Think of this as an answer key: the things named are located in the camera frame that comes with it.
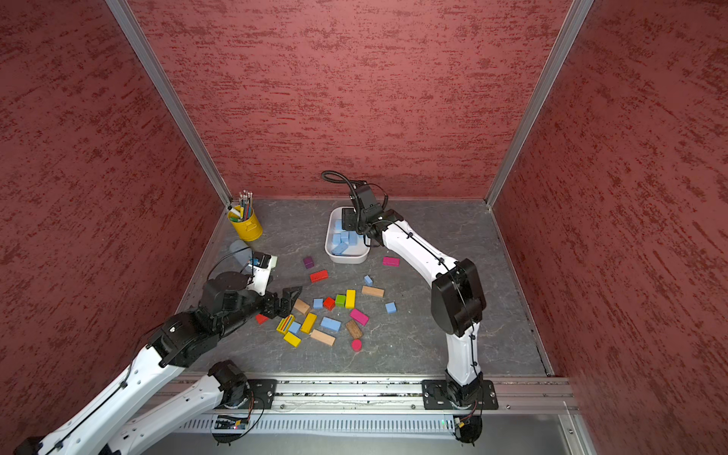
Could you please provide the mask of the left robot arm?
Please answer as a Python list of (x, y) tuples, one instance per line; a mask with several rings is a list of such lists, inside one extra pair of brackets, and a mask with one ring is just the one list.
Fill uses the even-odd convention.
[(231, 360), (214, 364), (184, 392), (141, 413), (163, 386), (179, 377), (249, 320), (290, 316), (303, 290), (281, 294), (253, 289), (253, 278), (224, 272), (204, 285), (197, 307), (161, 324), (129, 366), (66, 424), (46, 436), (29, 437), (17, 454), (141, 454), (191, 419), (218, 407), (254, 410), (270, 406)]

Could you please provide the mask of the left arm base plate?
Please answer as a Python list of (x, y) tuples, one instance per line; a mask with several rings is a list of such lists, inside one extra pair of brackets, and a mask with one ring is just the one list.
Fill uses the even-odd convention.
[(276, 379), (248, 379), (241, 409), (270, 410), (279, 382)]

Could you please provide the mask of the white plastic tub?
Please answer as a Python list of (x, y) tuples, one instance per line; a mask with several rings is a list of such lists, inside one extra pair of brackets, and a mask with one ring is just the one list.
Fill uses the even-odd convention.
[(324, 249), (335, 264), (359, 265), (367, 259), (371, 246), (362, 235), (345, 231), (343, 210), (344, 207), (336, 208), (329, 216)]

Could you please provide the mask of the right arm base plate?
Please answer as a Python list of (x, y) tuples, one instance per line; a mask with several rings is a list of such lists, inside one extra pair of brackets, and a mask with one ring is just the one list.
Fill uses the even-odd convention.
[(424, 408), (434, 410), (496, 411), (500, 405), (492, 381), (476, 379), (466, 386), (449, 380), (423, 380)]

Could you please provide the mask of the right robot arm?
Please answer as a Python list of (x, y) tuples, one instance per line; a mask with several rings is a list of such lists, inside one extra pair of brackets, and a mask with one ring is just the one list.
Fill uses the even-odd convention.
[(441, 252), (393, 210), (376, 214), (359, 227), (354, 208), (339, 212), (345, 231), (357, 231), (388, 248), (430, 286), (430, 313), (447, 340), (445, 395), (457, 407), (477, 404), (485, 395), (477, 341), (486, 299), (476, 265)]

